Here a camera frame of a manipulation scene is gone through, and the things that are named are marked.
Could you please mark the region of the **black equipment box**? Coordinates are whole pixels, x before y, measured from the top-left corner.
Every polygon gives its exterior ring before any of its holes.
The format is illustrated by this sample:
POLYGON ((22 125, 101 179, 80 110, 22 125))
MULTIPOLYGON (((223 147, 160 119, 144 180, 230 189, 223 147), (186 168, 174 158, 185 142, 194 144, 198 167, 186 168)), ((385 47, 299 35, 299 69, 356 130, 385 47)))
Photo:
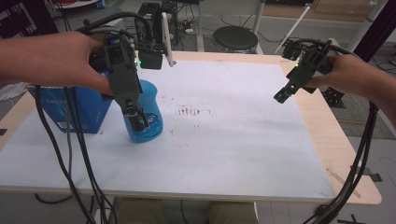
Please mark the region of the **black equipment box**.
POLYGON ((143 3, 138 10, 141 15, 152 27, 152 33, 157 43, 160 43, 163 38, 162 30, 162 13, 166 14, 169 36, 172 45, 178 41, 177 30, 177 2, 171 0, 163 0, 161 3, 143 3))

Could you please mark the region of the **white bracket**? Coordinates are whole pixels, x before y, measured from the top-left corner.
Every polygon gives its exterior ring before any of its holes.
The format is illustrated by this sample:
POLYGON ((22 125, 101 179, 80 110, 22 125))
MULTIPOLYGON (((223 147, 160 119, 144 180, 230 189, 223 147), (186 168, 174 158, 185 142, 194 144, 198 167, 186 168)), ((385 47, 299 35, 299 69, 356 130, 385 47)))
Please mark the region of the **white bracket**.
POLYGON ((161 13, 162 18, 162 36, 163 43, 166 49, 165 58, 168 61, 170 67, 173 67, 177 62, 173 58, 173 51, 170 40, 170 32, 168 27, 167 14, 165 12, 161 13))

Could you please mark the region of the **blue plastic cup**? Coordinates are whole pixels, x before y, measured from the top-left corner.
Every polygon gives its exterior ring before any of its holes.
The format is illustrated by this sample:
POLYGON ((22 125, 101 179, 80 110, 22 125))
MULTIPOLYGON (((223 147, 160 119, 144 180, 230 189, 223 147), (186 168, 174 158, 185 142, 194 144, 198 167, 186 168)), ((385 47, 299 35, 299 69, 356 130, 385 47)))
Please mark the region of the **blue plastic cup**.
POLYGON ((126 130, 134 143, 148 142, 159 136, 163 131, 163 118, 156 102, 157 88, 154 84, 144 79, 140 80, 140 84, 143 92, 139 95, 139 104, 144 110, 148 127, 141 132, 134 131, 129 119, 124 117, 126 130))

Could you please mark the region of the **black floor tape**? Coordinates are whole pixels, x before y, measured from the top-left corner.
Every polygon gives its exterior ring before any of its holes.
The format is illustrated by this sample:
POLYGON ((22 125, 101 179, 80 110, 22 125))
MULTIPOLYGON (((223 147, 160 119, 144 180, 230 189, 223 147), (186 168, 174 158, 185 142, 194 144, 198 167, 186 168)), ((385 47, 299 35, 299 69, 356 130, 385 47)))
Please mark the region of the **black floor tape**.
POLYGON ((383 178, 379 173, 374 174, 369 168, 365 167, 363 170, 358 166, 356 168, 356 177, 354 179, 354 182, 357 183, 361 180, 361 178, 366 175, 371 178, 373 182, 382 182, 383 178))

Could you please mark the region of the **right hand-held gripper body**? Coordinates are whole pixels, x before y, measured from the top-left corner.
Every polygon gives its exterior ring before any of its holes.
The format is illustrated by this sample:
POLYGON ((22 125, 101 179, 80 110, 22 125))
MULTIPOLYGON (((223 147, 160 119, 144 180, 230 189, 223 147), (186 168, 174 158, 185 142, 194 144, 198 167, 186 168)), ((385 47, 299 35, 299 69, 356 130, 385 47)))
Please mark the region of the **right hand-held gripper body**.
POLYGON ((332 71, 328 62, 330 51, 338 51, 338 47, 331 40, 327 42, 303 38, 300 40, 287 40, 284 44, 282 57, 297 64, 287 74, 289 82, 286 84, 288 94, 295 94, 299 89, 313 93, 315 88, 306 87, 307 82, 316 72, 326 75, 332 71))

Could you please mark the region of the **white table mat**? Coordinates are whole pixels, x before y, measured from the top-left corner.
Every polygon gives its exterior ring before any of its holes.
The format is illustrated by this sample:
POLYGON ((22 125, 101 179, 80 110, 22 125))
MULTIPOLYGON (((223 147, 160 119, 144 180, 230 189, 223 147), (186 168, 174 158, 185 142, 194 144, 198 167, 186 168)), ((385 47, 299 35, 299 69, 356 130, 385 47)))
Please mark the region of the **white table mat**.
POLYGON ((276 63, 180 60, 139 75, 158 90, 163 132, 132 142, 112 105, 100 131, 75 137, 29 115, 0 149, 0 191, 320 202, 333 196, 301 113, 275 94, 276 63))

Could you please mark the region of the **person's right hand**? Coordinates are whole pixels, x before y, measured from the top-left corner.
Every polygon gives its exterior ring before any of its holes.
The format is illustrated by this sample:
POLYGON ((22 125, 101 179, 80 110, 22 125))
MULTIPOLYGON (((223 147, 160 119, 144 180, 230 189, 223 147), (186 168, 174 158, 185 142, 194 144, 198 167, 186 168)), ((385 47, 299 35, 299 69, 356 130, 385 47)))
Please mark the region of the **person's right hand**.
POLYGON ((312 77, 306 87, 331 87, 343 93, 370 97, 370 85, 375 74, 375 69, 370 64, 350 54, 330 56, 328 62, 332 65, 332 71, 320 77, 312 77))

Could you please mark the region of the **blue cardboard box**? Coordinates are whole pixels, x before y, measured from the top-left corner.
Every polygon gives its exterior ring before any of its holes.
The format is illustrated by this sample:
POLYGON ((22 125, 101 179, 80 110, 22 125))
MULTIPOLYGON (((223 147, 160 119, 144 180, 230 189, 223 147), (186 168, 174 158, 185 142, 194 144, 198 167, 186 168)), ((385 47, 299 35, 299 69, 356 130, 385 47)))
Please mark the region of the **blue cardboard box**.
POLYGON ((85 87, 41 87, 40 101, 49 124, 62 133, 75 131, 71 115, 67 115, 68 106, 78 112, 79 124, 83 133, 98 133, 110 101, 103 101, 102 94, 85 87))

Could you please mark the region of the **white rod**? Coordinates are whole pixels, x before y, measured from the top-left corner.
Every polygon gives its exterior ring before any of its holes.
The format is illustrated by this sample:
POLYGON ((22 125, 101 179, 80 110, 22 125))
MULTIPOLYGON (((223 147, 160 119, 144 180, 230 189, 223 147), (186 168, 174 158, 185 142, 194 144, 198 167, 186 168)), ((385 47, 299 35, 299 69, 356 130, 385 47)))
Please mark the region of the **white rod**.
POLYGON ((297 19, 297 21, 291 26, 290 30, 286 33, 282 41, 278 44, 276 47, 274 53, 278 53, 280 49, 283 47, 283 45, 286 43, 286 41, 290 38, 291 34, 294 32, 294 30, 297 28, 297 26, 300 24, 300 22, 303 20, 307 12, 310 10, 311 4, 306 4, 304 7, 304 11, 300 15, 300 17, 297 19))

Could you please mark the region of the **black metal bracket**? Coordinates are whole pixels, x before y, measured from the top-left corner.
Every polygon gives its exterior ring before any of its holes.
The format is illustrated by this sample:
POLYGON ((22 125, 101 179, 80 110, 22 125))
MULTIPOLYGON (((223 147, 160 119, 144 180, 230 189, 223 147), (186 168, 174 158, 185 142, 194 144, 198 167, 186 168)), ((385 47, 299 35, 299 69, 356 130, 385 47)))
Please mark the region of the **black metal bracket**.
POLYGON ((333 107, 333 108, 345 107, 345 104, 342 101, 344 94, 340 91, 337 91, 336 89, 329 87, 322 92, 322 96, 324 97, 329 107, 333 107))

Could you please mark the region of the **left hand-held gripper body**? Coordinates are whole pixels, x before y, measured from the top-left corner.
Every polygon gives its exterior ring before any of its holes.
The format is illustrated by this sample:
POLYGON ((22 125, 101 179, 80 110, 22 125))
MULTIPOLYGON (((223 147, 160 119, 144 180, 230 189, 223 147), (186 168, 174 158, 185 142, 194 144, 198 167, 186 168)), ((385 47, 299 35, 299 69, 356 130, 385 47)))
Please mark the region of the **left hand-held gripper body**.
POLYGON ((134 48, 119 35, 105 36, 103 46, 89 59, 90 66, 98 73, 106 73, 110 83, 112 95, 103 93, 102 100, 115 100, 127 117, 145 116, 139 103, 143 90, 134 59, 134 48))

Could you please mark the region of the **white cloth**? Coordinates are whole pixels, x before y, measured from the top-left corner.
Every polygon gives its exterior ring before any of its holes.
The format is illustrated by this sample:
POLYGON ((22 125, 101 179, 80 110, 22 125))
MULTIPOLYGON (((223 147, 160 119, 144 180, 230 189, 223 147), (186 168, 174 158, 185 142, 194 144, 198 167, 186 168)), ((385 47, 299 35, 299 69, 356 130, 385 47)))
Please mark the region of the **white cloth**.
POLYGON ((0 101, 9 100, 26 92, 26 84, 24 82, 9 84, 0 88, 0 101))

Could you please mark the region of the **black round stool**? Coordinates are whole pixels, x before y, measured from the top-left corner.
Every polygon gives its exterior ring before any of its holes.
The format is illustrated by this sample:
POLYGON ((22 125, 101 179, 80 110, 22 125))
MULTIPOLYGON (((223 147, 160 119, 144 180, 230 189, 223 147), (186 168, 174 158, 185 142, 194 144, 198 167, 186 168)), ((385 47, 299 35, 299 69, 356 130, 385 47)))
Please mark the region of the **black round stool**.
POLYGON ((258 37, 245 27, 224 26, 213 33, 212 43, 224 52, 254 53, 259 41, 258 37))

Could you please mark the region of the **person's left hand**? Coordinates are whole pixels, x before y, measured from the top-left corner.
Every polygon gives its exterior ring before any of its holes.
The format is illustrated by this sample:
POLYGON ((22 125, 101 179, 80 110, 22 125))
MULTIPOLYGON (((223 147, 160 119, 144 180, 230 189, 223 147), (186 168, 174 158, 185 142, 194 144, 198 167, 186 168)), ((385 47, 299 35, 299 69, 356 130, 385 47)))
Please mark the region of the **person's left hand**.
POLYGON ((83 86, 112 94, 109 81, 90 65, 90 54, 102 45, 79 32, 43 35, 37 43, 44 61, 38 83, 47 86, 83 86))

